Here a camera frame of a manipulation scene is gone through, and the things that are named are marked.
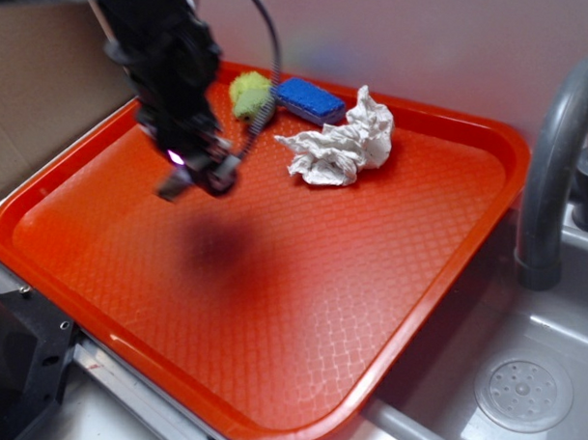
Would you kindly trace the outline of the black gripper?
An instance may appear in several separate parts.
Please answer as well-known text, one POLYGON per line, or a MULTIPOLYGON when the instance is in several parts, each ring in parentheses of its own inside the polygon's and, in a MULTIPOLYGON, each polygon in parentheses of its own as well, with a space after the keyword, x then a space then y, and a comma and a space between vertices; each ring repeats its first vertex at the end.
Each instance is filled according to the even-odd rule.
POLYGON ((107 55, 125 69, 140 108, 137 122, 176 169, 156 188, 176 201, 193 184, 223 197, 239 158, 218 136, 207 100, 220 49, 189 0, 96 0, 111 36, 107 55))

